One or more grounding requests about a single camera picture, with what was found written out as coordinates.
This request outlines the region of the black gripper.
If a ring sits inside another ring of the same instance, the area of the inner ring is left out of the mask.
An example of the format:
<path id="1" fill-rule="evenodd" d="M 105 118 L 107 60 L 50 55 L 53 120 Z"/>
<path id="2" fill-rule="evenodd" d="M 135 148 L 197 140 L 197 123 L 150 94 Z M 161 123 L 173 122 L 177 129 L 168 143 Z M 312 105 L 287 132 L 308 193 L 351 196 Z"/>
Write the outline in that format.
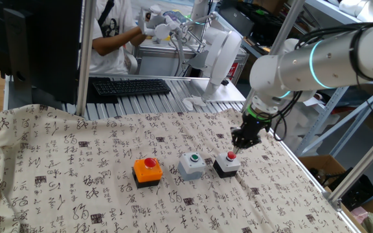
<path id="1" fill-rule="evenodd" d="M 238 153 L 241 150 L 246 150 L 259 143 L 261 138 L 258 135 L 260 130 L 269 131 L 270 120 L 254 117 L 253 115 L 243 115 L 240 128 L 231 128 L 231 137 L 233 152 Z"/>

